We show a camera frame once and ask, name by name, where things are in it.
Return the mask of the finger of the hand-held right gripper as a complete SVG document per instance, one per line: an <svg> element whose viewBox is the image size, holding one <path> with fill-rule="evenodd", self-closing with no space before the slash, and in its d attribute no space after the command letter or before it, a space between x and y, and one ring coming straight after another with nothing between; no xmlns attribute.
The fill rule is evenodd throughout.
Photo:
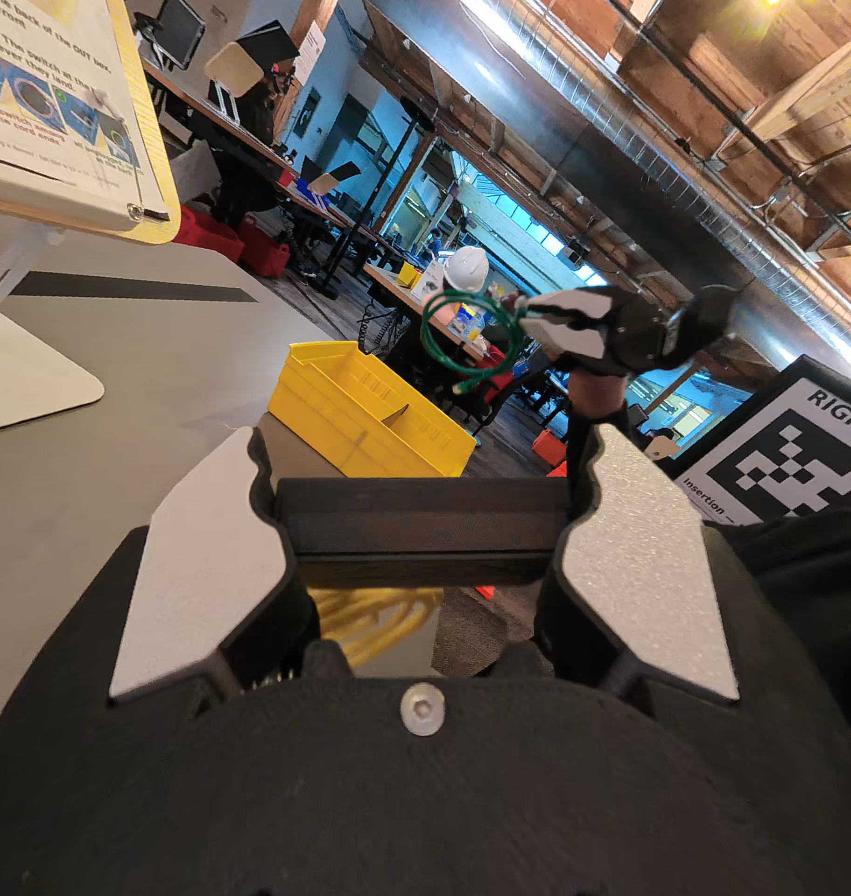
<svg viewBox="0 0 851 896"><path fill-rule="evenodd" d="M529 315L583 315L601 319L612 308L612 297L590 288L558 290L541 294L525 301Z"/></svg>
<svg viewBox="0 0 851 896"><path fill-rule="evenodd" d="M595 329L576 330L565 323L537 322L535 339L557 357L569 354L602 359L605 355L605 337Z"/></svg>

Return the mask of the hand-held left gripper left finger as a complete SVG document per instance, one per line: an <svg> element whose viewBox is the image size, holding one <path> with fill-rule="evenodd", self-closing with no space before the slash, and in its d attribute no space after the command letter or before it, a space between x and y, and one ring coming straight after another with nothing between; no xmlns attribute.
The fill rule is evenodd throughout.
<svg viewBox="0 0 851 896"><path fill-rule="evenodd" d="M133 700L190 678L229 699L299 678L316 605L274 515L262 431L242 427L162 500L148 524L109 687Z"/></svg>

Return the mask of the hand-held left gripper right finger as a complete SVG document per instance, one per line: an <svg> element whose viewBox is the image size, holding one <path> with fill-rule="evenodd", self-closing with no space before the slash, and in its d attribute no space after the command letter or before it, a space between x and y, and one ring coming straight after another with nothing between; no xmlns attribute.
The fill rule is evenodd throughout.
<svg viewBox="0 0 851 896"><path fill-rule="evenodd" d="M621 698L653 680L740 700L698 512L610 424L592 428L576 474L535 615L557 675Z"/></svg>

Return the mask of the yellow divided plastic bin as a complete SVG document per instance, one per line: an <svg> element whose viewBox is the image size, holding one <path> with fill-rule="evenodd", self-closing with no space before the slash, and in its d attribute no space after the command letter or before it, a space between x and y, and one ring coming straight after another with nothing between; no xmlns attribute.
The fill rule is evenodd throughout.
<svg viewBox="0 0 851 896"><path fill-rule="evenodd" d="M381 420L410 404L393 427ZM290 345L269 413L348 477L459 477L476 438L354 342Z"/></svg>

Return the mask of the black network switch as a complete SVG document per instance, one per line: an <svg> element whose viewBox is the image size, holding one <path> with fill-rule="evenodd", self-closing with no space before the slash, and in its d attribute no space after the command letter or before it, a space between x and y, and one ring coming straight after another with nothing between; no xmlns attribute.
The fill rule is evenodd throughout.
<svg viewBox="0 0 851 896"><path fill-rule="evenodd" d="M558 477L282 478L274 518L315 588L529 585L569 521Z"/></svg>

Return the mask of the black mesh chair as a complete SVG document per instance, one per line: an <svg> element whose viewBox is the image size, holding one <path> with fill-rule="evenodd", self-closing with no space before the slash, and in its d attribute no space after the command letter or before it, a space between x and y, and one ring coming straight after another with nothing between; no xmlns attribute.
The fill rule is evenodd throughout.
<svg viewBox="0 0 851 896"><path fill-rule="evenodd" d="M513 411L520 411L527 388L540 385L555 360L555 356L545 350L535 349L526 357L520 357L509 371L496 374L495 368L502 361L502 355L497 347L490 348L487 357L477 364L480 370L487 370L490 375L479 381L471 392L455 397L464 423L475 437Z"/></svg>

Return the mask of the white hard hat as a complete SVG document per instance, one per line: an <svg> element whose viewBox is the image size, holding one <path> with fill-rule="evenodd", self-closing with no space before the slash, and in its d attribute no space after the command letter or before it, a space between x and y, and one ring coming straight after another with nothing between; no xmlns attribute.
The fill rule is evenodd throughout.
<svg viewBox="0 0 851 896"><path fill-rule="evenodd" d="M446 287L470 294L480 294L489 274L487 252L479 245L465 245L453 252L443 263Z"/></svg>

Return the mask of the black framed marker sign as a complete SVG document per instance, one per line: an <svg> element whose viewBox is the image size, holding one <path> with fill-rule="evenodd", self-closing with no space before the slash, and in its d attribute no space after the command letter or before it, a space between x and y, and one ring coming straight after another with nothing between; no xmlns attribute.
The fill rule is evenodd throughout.
<svg viewBox="0 0 851 896"><path fill-rule="evenodd" d="M717 523L851 510L851 380L801 356L668 474Z"/></svg>

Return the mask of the wooden table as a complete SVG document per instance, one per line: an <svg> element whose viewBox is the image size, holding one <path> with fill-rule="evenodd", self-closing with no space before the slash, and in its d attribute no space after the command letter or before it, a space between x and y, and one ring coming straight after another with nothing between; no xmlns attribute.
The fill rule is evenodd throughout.
<svg viewBox="0 0 851 896"><path fill-rule="evenodd" d="M410 288L406 288L400 284L397 274L383 268L375 267L370 263L364 265L364 274L369 276L373 282L377 283L401 302L403 307L409 308L419 317L423 316L423 302L413 294L413 291ZM448 318L444 312L438 312L436 316L432 316L427 322L431 325L431 328L439 331L456 346L460 346L464 352L474 360L477 361L487 356L488 343L482 340L481 337L477 337L473 342L457 333L454 329L448 326L450 318Z"/></svg>

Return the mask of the black tape strip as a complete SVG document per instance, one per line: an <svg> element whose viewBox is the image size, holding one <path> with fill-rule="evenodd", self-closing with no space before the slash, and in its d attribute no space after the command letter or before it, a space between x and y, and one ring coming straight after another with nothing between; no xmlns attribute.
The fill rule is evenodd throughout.
<svg viewBox="0 0 851 896"><path fill-rule="evenodd" d="M240 287L134 280L75 273L29 272L12 290L13 296L83 297L254 303Z"/></svg>

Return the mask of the grey cloth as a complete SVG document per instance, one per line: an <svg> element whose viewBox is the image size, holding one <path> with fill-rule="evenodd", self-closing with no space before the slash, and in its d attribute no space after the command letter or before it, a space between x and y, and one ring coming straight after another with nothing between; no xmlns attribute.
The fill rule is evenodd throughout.
<svg viewBox="0 0 851 896"><path fill-rule="evenodd" d="M206 140L195 140L188 150L170 160L170 167L182 205L201 196L213 196L222 185L218 165Z"/></svg>

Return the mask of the white instruction sheet stand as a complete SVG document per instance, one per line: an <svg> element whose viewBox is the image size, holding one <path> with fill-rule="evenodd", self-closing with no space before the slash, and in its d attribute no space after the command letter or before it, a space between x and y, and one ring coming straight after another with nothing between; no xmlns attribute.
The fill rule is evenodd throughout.
<svg viewBox="0 0 851 896"><path fill-rule="evenodd" d="M173 240L181 204L127 6L0 1L0 304L69 231ZM0 429L98 401L105 387L0 313Z"/></svg>

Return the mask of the long wooden desk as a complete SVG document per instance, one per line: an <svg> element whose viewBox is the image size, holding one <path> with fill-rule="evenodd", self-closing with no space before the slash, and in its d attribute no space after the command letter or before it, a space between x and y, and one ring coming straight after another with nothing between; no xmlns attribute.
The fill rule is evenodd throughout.
<svg viewBox="0 0 851 896"><path fill-rule="evenodd" d="M281 196L328 222L331 227L343 231L352 228L352 220L340 209L334 206L326 207L323 202L317 203L307 199L296 184L300 177L299 173L272 149L224 116L206 99L195 97L184 87L174 83L170 72L162 71L145 59L141 59L141 63L155 90L168 98L178 99L191 110L186 127L191 130L194 137L201 137L212 147L229 153L245 167L251 168L257 175L272 183Z"/></svg>

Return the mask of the black monitor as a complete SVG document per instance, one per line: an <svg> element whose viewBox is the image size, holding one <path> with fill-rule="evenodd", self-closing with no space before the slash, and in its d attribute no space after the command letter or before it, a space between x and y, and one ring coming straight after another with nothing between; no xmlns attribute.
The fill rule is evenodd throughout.
<svg viewBox="0 0 851 896"><path fill-rule="evenodd" d="M187 1L163 1L157 15L156 44L170 68L186 71L206 31L206 23Z"/></svg>

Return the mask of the metal ventilation duct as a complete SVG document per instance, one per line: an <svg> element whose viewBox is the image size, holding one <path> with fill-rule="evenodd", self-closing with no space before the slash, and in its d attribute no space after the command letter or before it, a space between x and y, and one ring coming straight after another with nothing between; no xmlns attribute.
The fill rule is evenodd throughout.
<svg viewBox="0 0 851 896"><path fill-rule="evenodd" d="M369 2L686 287L739 288L737 332L770 363L851 377L851 299L537 2Z"/></svg>

